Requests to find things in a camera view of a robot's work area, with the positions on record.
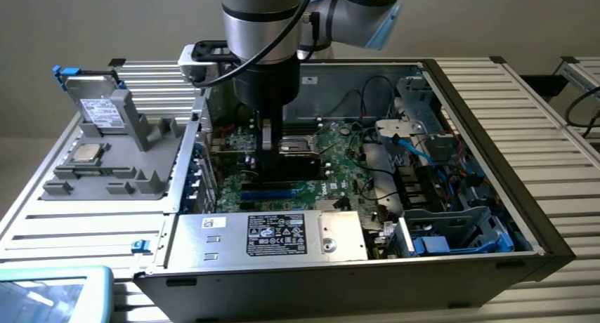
green circuit board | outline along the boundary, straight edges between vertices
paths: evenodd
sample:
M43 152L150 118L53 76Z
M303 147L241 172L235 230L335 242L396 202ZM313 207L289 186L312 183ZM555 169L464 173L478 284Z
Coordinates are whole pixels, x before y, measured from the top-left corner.
M321 163L328 163L325 170L329 171L327 180L308 180L293 183L295 198L283 200L255 201L252 210L241 210L240 193L241 184L249 183L252 173L240 170L233 161L249 154L252 151L252 132L248 128L240 127L224 136L228 151L219 154L219 161L215 167L220 170L217 182L217 203L216 213L236 213L247 211L299 211L327 208L332 202L343 196L350 199L350 209L358 211L360 223L366 229L379 229L378 221L371 221L371 214L376 209L372 201L364 200L352 188L352 181L356 180L359 187L370 179L370 172L359 168L345 155L352 135L340 135L341 127L350 128L343 122L327 124L316 135L316 144ZM352 149L358 148L358 137L352 140ZM372 198L375 193L367 189L363 191L367 198Z

capacitor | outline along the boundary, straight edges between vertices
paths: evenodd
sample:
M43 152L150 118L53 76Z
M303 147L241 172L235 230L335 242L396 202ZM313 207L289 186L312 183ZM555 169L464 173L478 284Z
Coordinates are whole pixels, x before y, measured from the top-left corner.
M351 131L350 128L347 128L345 126L341 126L341 127L339 128L339 134L340 134L343 137L347 137L351 133L352 133L352 131Z

robotic arm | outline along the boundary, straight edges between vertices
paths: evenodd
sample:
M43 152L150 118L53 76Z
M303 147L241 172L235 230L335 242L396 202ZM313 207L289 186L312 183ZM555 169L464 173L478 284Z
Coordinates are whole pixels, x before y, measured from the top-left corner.
M240 64L253 59L293 24L265 56L233 78L237 98L256 111L256 155L261 168L268 169L277 165L283 106L299 91L297 50L321 51L332 41L380 49L399 5L396 0L221 0L221 7L227 46ZM319 30L309 23L292 22L303 9L319 13Z

power supply label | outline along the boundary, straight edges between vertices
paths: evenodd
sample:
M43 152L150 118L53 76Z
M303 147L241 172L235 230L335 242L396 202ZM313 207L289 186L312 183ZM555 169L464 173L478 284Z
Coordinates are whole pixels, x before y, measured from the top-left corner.
M110 100L80 100L82 108L98 128L121 128L124 126L118 111Z
M305 223L303 214L247 217L247 255L305 254Z

monitor screen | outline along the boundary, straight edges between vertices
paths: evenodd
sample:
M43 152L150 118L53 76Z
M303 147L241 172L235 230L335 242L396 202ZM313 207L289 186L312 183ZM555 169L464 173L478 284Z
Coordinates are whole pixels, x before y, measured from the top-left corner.
M64 323L70 319L85 278L0 282L0 320Z

